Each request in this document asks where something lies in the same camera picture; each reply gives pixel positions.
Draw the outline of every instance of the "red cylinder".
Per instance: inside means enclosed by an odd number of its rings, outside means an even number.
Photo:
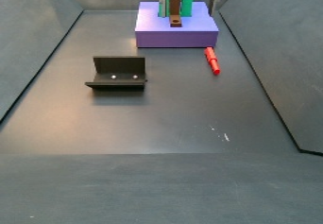
[[[218,72],[220,72],[218,63],[217,63],[217,56],[216,56],[216,52],[214,52],[214,50],[213,50],[213,48],[210,46],[208,46],[205,48],[204,54],[205,54],[209,66],[212,68],[213,74],[217,75]]]

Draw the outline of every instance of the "brown block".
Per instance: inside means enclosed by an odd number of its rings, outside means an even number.
[[[181,19],[178,16],[180,0],[169,0],[169,23],[170,27],[181,27]]]

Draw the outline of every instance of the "white speck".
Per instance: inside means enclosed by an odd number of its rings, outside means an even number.
[[[225,138],[226,142],[229,142],[229,139],[228,139],[228,137],[226,137],[226,134],[225,134],[225,133],[224,133],[224,138]]]

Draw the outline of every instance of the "green block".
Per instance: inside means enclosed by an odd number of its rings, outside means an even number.
[[[181,0],[180,16],[192,16],[193,0]],[[161,5],[158,4],[157,16],[161,16]],[[166,0],[166,16],[169,16],[169,0]]]
[[[181,0],[180,16],[192,16],[193,0]]]

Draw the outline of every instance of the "purple box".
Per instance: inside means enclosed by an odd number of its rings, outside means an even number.
[[[218,28],[204,2],[193,2],[192,17],[182,27],[170,27],[169,17],[157,17],[157,2],[141,2],[136,20],[137,47],[206,47],[217,42]]]

